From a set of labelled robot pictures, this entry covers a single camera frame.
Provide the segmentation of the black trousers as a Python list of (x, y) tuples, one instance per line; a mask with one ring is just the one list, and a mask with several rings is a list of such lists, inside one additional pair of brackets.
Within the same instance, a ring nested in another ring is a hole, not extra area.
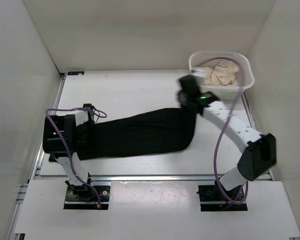
[(80, 160), (181, 152), (192, 142), (197, 116), (185, 107), (162, 108), (97, 123), (77, 150)]

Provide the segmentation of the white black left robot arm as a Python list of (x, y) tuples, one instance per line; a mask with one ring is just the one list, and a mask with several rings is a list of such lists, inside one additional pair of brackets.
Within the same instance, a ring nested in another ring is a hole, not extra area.
[(91, 175), (79, 158), (79, 148), (88, 143), (88, 132), (100, 115), (90, 103), (71, 109), (45, 110), (42, 147), (49, 157), (63, 168), (67, 188), (84, 201), (100, 199), (91, 184)]

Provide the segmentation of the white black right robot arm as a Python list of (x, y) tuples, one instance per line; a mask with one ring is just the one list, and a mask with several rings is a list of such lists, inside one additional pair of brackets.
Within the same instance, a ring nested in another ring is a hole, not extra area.
[(234, 109), (227, 109), (211, 91), (201, 92), (194, 75), (188, 74), (178, 79), (181, 90), (178, 101), (195, 114), (200, 115), (220, 129), (217, 142), (226, 135), (237, 146), (241, 157), (237, 165), (223, 176), (215, 177), (214, 193), (220, 200), (228, 200), (234, 204), (243, 199), (231, 198), (233, 191), (247, 182), (253, 182), (264, 172), (277, 164), (277, 140), (271, 133), (262, 134), (248, 127), (233, 114)]

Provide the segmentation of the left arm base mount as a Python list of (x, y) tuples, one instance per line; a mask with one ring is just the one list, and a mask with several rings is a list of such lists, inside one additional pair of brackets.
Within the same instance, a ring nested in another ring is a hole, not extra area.
[(65, 210), (108, 210), (111, 193), (110, 185), (93, 185), (89, 176), (87, 183), (95, 189), (98, 193), (97, 196), (89, 186), (84, 184), (73, 185), (68, 180), (65, 183), (67, 184), (63, 205)]

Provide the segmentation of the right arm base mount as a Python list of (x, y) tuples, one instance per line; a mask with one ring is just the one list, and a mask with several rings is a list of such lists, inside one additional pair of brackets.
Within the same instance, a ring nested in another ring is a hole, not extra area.
[(225, 190), (228, 200), (222, 194), (215, 179), (200, 181), (197, 194), (200, 201), (201, 212), (242, 212), (247, 211), (246, 199), (248, 188), (246, 184), (238, 185), (231, 190)]

